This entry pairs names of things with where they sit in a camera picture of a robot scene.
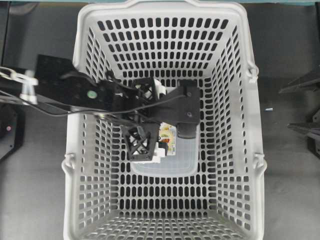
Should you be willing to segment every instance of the basket handle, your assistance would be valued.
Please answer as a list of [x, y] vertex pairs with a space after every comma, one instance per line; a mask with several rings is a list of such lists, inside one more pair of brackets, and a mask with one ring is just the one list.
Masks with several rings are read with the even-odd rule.
[[203, 3], [205, 3], [205, 1], [200, 2], [198, 0], [128, 0], [128, 1], [125, 1], [123, 4], [129, 7], [142, 2], [186, 2], [196, 7], [203, 6]]

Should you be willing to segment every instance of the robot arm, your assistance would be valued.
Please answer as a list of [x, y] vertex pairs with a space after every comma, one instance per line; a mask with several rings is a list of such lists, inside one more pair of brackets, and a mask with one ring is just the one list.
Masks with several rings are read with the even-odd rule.
[[[68, 110], [68, 113], [57, 116], [87, 113], [120, 125], [131, 161], [151, 161], [155, 148], [167, 149], [165, 143], [158, 142], [163, 122], [175, 126], [179, 138], [196, 137], [200, 122], [200, 90], [192, 80], [180, 80], [177, 88], [165, 94], [164, 87], [153, 77], [134, 79], [130, 86], [126, 86], [108, 71], [105, 80], [95, 82], [77, 71], [69, 59], [45, 55], [38, 56], [34, 76], [27, 71], [29, 76], [25, 79], [28, 81], [21, 81], [24, 75], [19, 73], [25, 73], [24, 69], [3, 69], [0, 100], [31, 106], [37, 102], [50, 103]], [[20, 82], [14, 74], [17, 72]], [[26, 84], [29, 91], [22, 95]]]

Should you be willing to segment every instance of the dark gray surface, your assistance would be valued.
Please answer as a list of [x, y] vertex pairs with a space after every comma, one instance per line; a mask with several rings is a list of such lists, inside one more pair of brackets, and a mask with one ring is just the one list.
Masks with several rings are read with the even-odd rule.
[[[32, 68], [37, 54], [71, 58], [81, 4], [42, 3], [26, 15], [13, 9], [5, 63]], [[265, 173], [265, 240], [320, 235], [320, 160], [286, 128], [320, 108], [319, 93], [279, 95], [320, 63], [316, 8], [247, 4], [258, 80]], [[274, 111], [263, 111], [273, 108]], [[0, 239], [57, 240], [63, 235], [66, 119], [26, 111], [23, 147], [0, 163]]]

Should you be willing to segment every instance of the white cable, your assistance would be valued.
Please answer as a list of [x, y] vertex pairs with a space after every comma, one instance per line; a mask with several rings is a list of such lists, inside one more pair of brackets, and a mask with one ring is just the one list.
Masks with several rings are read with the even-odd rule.
[[[10, 75], [2, 72], [1, 70], [5, 70], [10, 72]], [[3, 77], [8, 80], [16, 81], [22, 84], [22, 91], [20, 94], [20, 98], [31, 102], [32, 104], [38, 104], [37, 96], [35, 92], [34, 86], [38, 85], [38, 80], [33, 77], [34, 72], [31, 70], [26, 70], [25, 74], [17, 73], [15, 70], [7, 67], [0, 66], [0, 77]]]

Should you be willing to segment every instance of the black cable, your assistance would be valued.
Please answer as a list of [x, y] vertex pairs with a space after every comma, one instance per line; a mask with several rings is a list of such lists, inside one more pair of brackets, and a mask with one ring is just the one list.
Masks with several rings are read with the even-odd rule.
[[135, 108], [132, 108], [132, 109], [129, 109], [129, 110], [123, 110], [123, 111], [101, 111], [101, 110], [92, 110], [92, 109], [89, 109], [89, 110], [80, 110], [80, 111], [71, 111], [71, 112], [66, 112], [66, 113], [52, 113], [52, 112], [49, 112], [49, 111], [46, 111], [40, 107], [38, 107], [37, 105], [29, 102], [29, 101], [26, 101], [18, 96], [15, 96], [11, 93], [8, 93], [6, 91], [2, 91], [0, 90], [0, 93], [4, 94], [4, 95], [7, 95], [9, 97], [12, 97], [14, 99], [17, 99], [19, 101], [22, 101], [23, 103], [26, 103], [28, 104], [30, 107], [46, 114], [46, 115], [49, 115], [51, 117], [65, 117], [65, 116], [68, 116], [68, 115], [72, 115], [72, 114], [106, 114], [106, 115], [116, 115], [116, 114], [128, 114], [128, 113], [131, 113], [131, 112], [134, 112], [134, 111], [139, 111], [139, 110], [142, 110], [142, 109], [147, 109], [147, 108], [151, 108], [151, 107], [155, 107], [155, 106], [158, 106], [158, 105], [161, 105], [161, 104], [165, 104], [165, 103], [168, 103], [168, 102], [171, 102], [175, 99], [179, 99], [179, 98], [185, 98], [186, 96], [185, 95], [178, 95], [178, 96], [174, 96], [174, 97], [171, 97], [167, 100], [163, 100], [163, 101], [157, 101], [155, 103], [151, 103], [151, 104], [148, 104], [148, 105], [144, 105], [144, 106], [138, 106], [138, 107], [135, 107]]

